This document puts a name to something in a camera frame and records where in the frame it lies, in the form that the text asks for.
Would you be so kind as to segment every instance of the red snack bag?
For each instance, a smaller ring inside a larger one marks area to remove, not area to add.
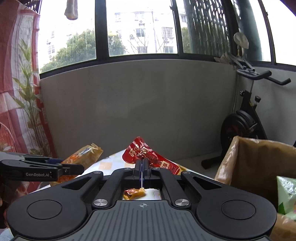
[[[136,160],[148,158],[151,167],[162,167],[170,170],[174,175],[178,174],[180,168],[177,164],[153,151],[141,137],[137,137],[126,149],[122,159],[130,164],[135,164]]]

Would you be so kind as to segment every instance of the exercise bike handlebar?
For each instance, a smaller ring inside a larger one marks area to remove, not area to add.
[[[291,82],[291,79],[288,78],[284,81],[278,81],[272,77],[270,77],[272,75],[271,71],[268,70],[268,71],[265,71],[263,73],[260,73],[258,74],[257,72],[253,72],[253,71],[250,71],[250,70],[244,70],[244,69],[238,69],[237,70],[237,73],[243,77],[246,77],[250,80],[261,80],[261,79],[267,79],[273,83],[276,83],[277,85],[286,85],[286,84],[289,84]]]
[[[238,69],[237,73],[243,77],[246,77],[250,80],[261,80],[261,79],[267,79],[269,76],[272,75],[271,71],[265,71],[263,73],[256,73],[256,72],[252,72],[252,71],[247,71],[244,69]]]
[[[269,80],[269,81],[271,81],[273,83],[276,83],[277,85],[286,85],[286,84],[289,84],[291,82],[291,79],[290,78],[288,78],[288,79],[286,79],[286,80],[284,80],[282,82],[281,81],[278,81],[278,80],[276,80],[274,78],[271,78],[271,77],[267,77],[265,79],[267,79],[267,80]]]

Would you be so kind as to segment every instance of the window frame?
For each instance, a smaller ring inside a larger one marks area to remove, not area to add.
[[[201,54],[192,54],[184,53],[183,51],[183,42],[182,42],[182,33],[181,33],[181,23],[180,15],[178,13],[178,8],[176,0],[171,0],[172,14],[175,23],[175,33],[177,41],[177,54],[176,53],[141,53],[134,55],[122,55],[122,56],[109,56],[109,46],[108,46],[108,33],[107,33],[107,10],[106,10],[106,0],[94,0],[95,1],[95,36],[96,36],[96,59],[89,60],[81,63],[71,64],[68,66],[60,67],[53,69],[44,73],[40,73],[40,78],[46,78],[55,74],[63,73],[66,71],[84,68],[88,66],[100,65],[105,63],[113,63],[120,61],[132,61],[132,60],[144,60],[144,59],[186,59],[186,60],[201,60],[201,61],[211,61],[215,62],[214,57],[211,55],[201,55]],[[266,27],[268,31],[269,43],[271,46],[271,58],[272,62],[261,62],[261,61],[251,61],[253,66],[262,66],[268,68],[284,69],[296,72],[296,66],[288,64],[278,64],[275,61],[275,52],[274,49],[272,33],[267,18],[267,13],[264,9],[263,3],[261,0],[258,0],[261,6],[261,10],[266,22]],[[221,0],[221,3],[224,8],[224,14],[226,19],[226,24],[228,27],[229,36],[233,36],[238,32],[238,22],[235,16],[235,10],[232,6],[231,0]],[[38,6],[38,13],[41,10],[42,0],[40,0],[40,5]],[[231,53],[237,54],[237,45],[234,42],[232,37],[229,37]]]
[[[136,28],[136,36],[138,38],[145,37],[145,29],[144,28]]]
[[[187,16],[186,16],[186,14],[181,13],[180,14],[180,17],[182,19],[182,23],[187,23]]]

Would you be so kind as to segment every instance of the gray wall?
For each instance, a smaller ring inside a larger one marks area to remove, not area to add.
[[[267,68],[256,68],[261,73]],[[255,81],[252,102],[255,95],[262,99],[257,106],[257,113],[262,122],[268,139],[293,145],[296,140],[296,72],[270,69],[272,77],[283,81],[291,79],[291,83],[279,86],[268,80]],[[240,78],[239,91],[249,91],[251,80]],[[242,97],[238,95],[237,107],[240,107]]]
[[[77,69],[41,80],[59,157],[92,142],[103,157],[141,136],[177,160],[220,150],[230,113],[231,65],[194,60],[141,60]]]

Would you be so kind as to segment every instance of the yellow snack bag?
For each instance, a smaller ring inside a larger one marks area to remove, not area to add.
[[[74,154],[62,161],[61,164],[81,164],[86,170],[100,158],[102,153],[103,150],[96,144],[92,143],[91,145],[80,148]],[[75,177],[77,177],[77,175],[62,175],[56,182],[50,182],[50,185],[54,186],[72,180]]]

